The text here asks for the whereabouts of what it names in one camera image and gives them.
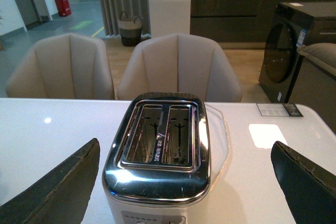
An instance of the basket handle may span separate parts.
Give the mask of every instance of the basket handle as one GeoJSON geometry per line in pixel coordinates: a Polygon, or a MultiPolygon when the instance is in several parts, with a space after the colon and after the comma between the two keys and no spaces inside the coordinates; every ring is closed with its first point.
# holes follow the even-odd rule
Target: basket handle
{"type": "Polygon", "coordinates": [[[136,21],[136,19],[137,19],[137,18],[139,18],[139,19],[140,19],[140,21],[141,21],[141,24],[142,24],[142,18],[141,18],[140,16],[138,16],[138,17],[135,17],[135,19],[134,19],[134,22],[133,22],[133,23],[135,24],[135,21],[136,21]]]}
{"type": "Polygon", "coordinates": [[[127,15],[127,13],[126,12],[124,12],[124,11],[122,11],[121,13],[120,13],[120,15],[119,15],[119,19],[121,19],[121,16],[122,16],[122,14],[123,13],[125,13],[125,15],[126,15],[126,18],[128,18],[128,15],[127,15]]]}

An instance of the red bin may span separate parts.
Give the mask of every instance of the red bin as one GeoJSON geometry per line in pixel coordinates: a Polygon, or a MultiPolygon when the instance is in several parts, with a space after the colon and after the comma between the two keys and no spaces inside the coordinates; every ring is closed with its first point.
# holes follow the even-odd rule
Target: red bin
{"type": "Polygon", "coordinates": [[[55,0],[58,14],[62,17],[69,16],[71,9],[68,0],[55,0]]]}

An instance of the toaster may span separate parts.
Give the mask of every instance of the toaster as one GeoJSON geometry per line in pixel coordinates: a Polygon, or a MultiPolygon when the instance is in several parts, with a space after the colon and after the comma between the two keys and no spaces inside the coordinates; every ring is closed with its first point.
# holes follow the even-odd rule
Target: toaster
{"type": "Polygon", "coordinates": [[[210,189],[204,102],[191,94],[146,93],[128,107],[102,183],[115,223],[185,224],[210,189]]]}

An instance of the black leather pad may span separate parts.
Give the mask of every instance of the black leather pad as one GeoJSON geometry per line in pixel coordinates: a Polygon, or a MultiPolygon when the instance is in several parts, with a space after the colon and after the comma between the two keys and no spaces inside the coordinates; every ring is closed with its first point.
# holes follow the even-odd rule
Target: black leather pad
{"type": "Polygon", "coordinates": [[[296,223],[336,223],[335,175],[281,142],[271,160],[296,223]]]}
{"type": "Polygon", "coordinates": [[[96,181],[100,156],[92,139],[0,207],[0,223],[81,223],[96,181]]]}

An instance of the green floor marking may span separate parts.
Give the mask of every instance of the green floor marking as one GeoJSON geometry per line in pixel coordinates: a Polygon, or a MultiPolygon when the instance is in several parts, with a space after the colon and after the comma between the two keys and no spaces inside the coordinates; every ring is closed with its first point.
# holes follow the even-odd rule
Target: green floor marking
{"type": "Polygon", "coordinates": [[[92,23],[91,20],[84,20],[84,21],[81,21],[78,24],[74,25],[73,27],[71,27],[70,30],[83,29],[84,27],[88,26],[91,23],[92,23]]]}

